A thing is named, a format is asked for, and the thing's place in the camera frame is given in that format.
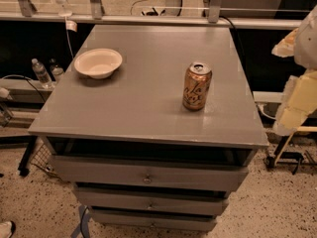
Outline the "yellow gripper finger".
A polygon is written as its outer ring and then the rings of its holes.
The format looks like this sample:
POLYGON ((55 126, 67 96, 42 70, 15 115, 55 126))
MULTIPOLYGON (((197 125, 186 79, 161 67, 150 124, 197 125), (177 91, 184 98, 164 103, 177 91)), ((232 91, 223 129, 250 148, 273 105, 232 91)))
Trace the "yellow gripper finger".
POLYGON ((273 47, 271 53, 280 58, 293 57, 297 32, 298 28, 287 34, 278 44, 273 47))
POLYGON ((277 108, 273 131, 279 136, 295 132, 317 109, 317 71, 307 69, 299 77, 291 76, 284 86, 277 108))

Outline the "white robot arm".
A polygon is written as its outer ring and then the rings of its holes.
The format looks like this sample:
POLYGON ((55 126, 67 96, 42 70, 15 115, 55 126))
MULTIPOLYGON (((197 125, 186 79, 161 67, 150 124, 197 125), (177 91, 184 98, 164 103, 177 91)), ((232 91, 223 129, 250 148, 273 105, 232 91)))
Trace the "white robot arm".
POLYGON ((285 84, 275 115, 274 132, 288 136, 317 109, 317 6, 271 53, 281 58, 294 57, 295 63, 305 68, 302 75, 291 76, 285 84))

